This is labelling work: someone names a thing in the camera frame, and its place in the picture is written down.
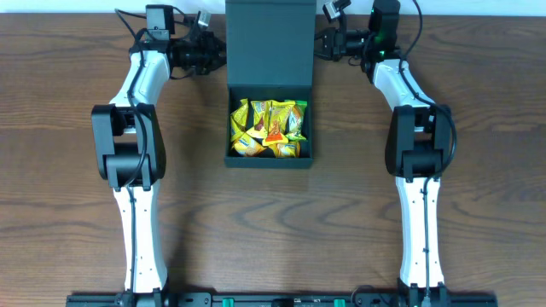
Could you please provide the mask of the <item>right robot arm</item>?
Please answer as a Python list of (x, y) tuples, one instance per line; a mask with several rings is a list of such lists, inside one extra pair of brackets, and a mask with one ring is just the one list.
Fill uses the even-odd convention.
[(437, 199), (440, 178), (454, 159), (457, 134), (450, 109), (419, 87), (410, 72), (408, 50), (397, 45), (400, 3), (375, 1), (367, 30), (349, 30), (350, 0), (327, 1), (322, 10), (331, 26), (316, 34), (316, 57), (339, 61), (348, 56), (385, 97), (392, 119), (385, 164), (394, 176), (402, 212), (403, 258), (397, 305), (446, 306), (447, 291), (439, 262)]

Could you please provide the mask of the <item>green Apollo snack packet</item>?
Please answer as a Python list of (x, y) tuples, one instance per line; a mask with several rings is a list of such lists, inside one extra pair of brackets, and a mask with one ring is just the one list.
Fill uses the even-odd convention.
[(306, 140), (302, 133), (306, 108), (306, 101), (294, 101), (287, 121), (286, 137), (289, 141), (296, 142)]

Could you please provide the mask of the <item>dark green box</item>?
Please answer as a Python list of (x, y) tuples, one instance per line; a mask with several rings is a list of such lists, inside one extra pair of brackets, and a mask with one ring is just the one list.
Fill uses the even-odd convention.
[(240, 100), (306, 101), (298, 158), (267, 149), (243, 157), (226, 137), (224, 163), (232, 168), (306, 169), (313, 162), (312, 76), (315, 0), (229, 0), (225, 3), (228, 112)]

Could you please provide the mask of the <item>yellow chocolate snack packet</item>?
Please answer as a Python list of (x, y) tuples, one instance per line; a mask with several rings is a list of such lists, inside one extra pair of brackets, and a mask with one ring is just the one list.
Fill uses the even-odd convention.
[(264, 139), (267, 137), (267, 124), (270, 115), (270, 101), (252, 101), (253, 127), (247, 134), (253, 138)]

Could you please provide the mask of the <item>yellow peanut butter snack packet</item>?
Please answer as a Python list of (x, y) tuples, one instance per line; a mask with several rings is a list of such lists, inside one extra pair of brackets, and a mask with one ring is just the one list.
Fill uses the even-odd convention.
[(270, 103), (270, 116), (267, 127), (267, 135), (262, 141), (263, 146), (277, 143), (288, 143), (285, 136), (287, 121), (295, 101), (272, 101)]

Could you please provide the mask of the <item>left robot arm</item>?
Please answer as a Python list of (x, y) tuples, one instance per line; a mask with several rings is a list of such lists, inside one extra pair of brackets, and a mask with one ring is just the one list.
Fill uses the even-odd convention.
[(140, 30), (131, 46), (130, 69), (118, 94), (91, 112), (97, 167), (119, 208), (126, 255), (125, 306), (160, 295), (168, 274), (158, 218), (166, 150), (156, 113), (172, 70), (206, 75), (225, 65), (226, 44), (210, 31), (170, 38)]

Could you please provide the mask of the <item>orange Lemond snack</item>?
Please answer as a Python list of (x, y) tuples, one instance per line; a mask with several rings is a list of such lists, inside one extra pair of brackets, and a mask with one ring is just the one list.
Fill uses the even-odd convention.
[(300, 154), (300, 143), (297, 141), (288, 143), (275, 143), (269, 145), (274, 156), (278, 159), (298, 158)]
[(239, 138), (237, 138), (233, 142), (232, 148), (243, 157), (258, 156), (265, 150), (260, 142), (256, 141), (247, 133), (243, 133)]

